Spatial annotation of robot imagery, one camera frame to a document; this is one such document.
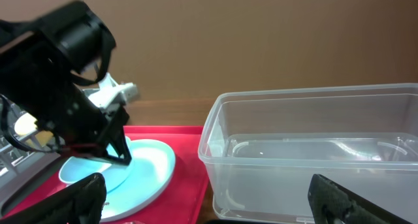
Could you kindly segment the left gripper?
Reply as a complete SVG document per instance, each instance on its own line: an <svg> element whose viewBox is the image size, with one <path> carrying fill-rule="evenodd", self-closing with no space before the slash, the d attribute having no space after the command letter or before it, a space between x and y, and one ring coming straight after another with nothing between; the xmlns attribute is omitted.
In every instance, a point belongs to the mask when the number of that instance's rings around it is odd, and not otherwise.
<svg viewBox="0 0 418 224"><path fill-rule="evenodd" d="M121 104L97 108L78 89L52 45L32 35L1 52L1 96L30 113L37 126L56 138L55 152L69 157L106 159L129 165L132 158L123 126L129 115ZM107 147L116 152L111 155Z"/></svg>

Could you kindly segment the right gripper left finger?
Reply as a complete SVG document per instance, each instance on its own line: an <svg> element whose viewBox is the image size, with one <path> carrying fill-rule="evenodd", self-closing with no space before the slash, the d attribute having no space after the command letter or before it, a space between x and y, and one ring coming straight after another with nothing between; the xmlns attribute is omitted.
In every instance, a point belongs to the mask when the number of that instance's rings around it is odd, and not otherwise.
<svg viewBox="0 0 418 224"><path fill-rule="evenodd" d="M105 200L105 179L96 172L1 219L1 224L98 224Z"/></svg>

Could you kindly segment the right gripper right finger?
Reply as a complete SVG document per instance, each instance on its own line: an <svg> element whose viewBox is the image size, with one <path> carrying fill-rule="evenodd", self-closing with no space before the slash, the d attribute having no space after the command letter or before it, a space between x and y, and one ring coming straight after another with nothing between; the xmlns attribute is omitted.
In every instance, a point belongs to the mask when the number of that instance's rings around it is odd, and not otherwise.
<svg viewBox="0 0 418 224"><path fill-rule="evenodd" d="M315 224L411 224L321 174L312 176L308 202Z"/></svg>

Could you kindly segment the light blue small bowl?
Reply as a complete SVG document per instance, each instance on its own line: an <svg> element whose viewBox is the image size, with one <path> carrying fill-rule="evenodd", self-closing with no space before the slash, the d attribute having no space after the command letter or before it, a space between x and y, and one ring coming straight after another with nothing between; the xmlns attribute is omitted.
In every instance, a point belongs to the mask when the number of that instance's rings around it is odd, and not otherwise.
<svg viewBox="0 0 418 224"><path fill-rule="evenodd" d="M130 175L134 167L134 159L128 165L119 165L79 157L70 157L59 170L59 180L71 185L93 173L101 173L105 180L107 192L121 185Z"/></svg>

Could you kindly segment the yellow plastic cup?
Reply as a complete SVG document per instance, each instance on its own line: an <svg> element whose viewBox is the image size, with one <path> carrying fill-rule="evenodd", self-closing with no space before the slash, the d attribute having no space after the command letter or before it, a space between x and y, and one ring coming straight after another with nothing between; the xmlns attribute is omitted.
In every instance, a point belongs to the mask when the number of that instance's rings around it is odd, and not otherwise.
<svg viewBox="0 0 418 224"><path fill-rule="evenodd" d="M53 137L49 131L37 131L35 122L37 121L31 114L25 113L20 116L14 124L14 131L18 136L31 136L26 140L26 144L32 148L39 149Z"/></svg>

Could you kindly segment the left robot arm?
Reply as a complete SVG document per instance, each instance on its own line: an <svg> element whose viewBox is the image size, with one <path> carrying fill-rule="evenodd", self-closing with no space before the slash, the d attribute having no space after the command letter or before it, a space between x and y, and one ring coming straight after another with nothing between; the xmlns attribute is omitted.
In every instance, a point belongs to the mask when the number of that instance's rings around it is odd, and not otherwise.
<svg viewBox="0 0 418 224"><path fill-rule="evenodd" d="M128 165L128 113L122 105L100 110L82 92L93 84L82 71L94 64L103 80L115 47L107 26L80 0L32 21L2 21L1 131L8 143L29 151L8 125L15 103L36 119L38 129L53 134L48 152Z"/></svg>

